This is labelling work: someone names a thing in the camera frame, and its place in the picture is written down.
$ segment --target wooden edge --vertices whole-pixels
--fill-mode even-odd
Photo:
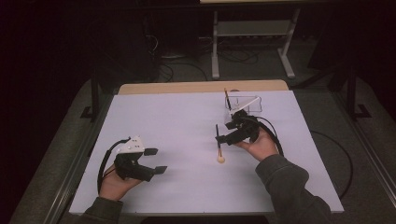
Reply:
[[[224,91],[288,91],[284,80],[210,81],[124,84],[119,95]]]

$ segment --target wooden ball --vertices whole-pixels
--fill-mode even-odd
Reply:
[[[225,162],[224,157],[218,157],[218,162],[219,162],[219,163],[224,163],[224,162]]]

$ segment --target table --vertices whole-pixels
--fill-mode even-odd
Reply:
[[[221,125],[224,88],[239,90],[231,91],[231,96],[262,98],[262,115],[276,127],[285,157],[309,172],[308,190],[322,197],[332,211],[343,211],[292,91],[284,81],[261,80],[122,86],[107,113],[70,212],[83,213],[91,205],[97,196],[96,176],[105,151],[128,134],[140,134],[145,147],[160,150],[156,156],[142,157],[141,164],[167,165],[168,169],[128,192],[123,198],[124,213],[207,216],[272,212],[270,197],[254,173],[257,161],[234,146],[223,146],[225,163],[216,161],[215,124],[219,124],[220,133],[228,132]],[[114,158],[110,157],[107,166]]]

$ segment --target white metal stand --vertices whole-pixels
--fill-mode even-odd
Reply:
[[[286,42],[283,48],[278,49],[280,60],[285,68],[288,78],[295,78],[294,72],[287,56],[290,41],[300,9],[294,10],[291,20],[286,21],[218,21],[218,12],[214,13],[213,21],[213,51],[212,51],[212,77],[219,79],[218,36],[238,35],[284,35]]]

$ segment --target person's left hand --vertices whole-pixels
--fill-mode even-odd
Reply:
[[[119,201],[134,186],[140,184],[142,180],[121,179],[116,173],[115,165],[111,165],[106,171],[100,188],[99,197],[113,201]]]

